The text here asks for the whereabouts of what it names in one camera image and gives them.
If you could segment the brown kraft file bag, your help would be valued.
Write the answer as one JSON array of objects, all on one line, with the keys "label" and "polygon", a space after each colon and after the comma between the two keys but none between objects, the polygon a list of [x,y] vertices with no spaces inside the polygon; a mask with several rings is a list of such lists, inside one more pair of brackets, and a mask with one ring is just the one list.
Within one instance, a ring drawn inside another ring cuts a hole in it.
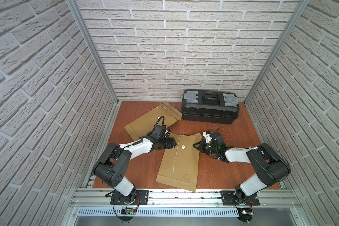
[{"label": "brown kraft file bag", "polygon": [[132,140],[136,141],[140,136],[145,136],[150,132],[161,116],[164,116],[164,125],[169,127],[182,118],[182,113],[170,103],[164,101],[124,128]]},{"label": "brown kraft file bag", "polygon": [[196,191],[200,152],[193,144],[202,140],[200,133],[194,135],[171,134],[177,145],[164,152],[156,182],[179,189]]}]

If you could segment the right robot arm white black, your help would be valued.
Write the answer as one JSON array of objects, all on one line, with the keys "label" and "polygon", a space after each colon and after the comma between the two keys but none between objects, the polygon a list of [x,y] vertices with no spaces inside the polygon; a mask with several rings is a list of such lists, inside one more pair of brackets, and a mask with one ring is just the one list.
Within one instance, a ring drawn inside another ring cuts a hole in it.
[{"label": "right robot arm white black", "polygon": [[219,132],[205,131],[204,139],[193,147],[212,159],[225,163],[249,163],[255,173],[239,184],[232,195],[234,204],[253,203],[254,195],[284,180],[291,173],[289,164],[270,145],[263,143],[248,148],[228,147]]}]

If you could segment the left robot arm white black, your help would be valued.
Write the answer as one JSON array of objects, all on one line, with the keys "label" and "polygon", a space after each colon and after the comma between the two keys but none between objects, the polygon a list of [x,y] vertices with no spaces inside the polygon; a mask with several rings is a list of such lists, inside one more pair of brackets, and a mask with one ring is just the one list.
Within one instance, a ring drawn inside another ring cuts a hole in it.
[{"label": "left robot arm white black", "polygon": [[93,166],[92,174],[113,188],[115,196],[125,204],[138,200],[137,188],[125,177],[130,161],[142,154],[172,149],[177,145],[164,122],[165,117],[159,117],[153,129],[137,141],[109,144]]}]

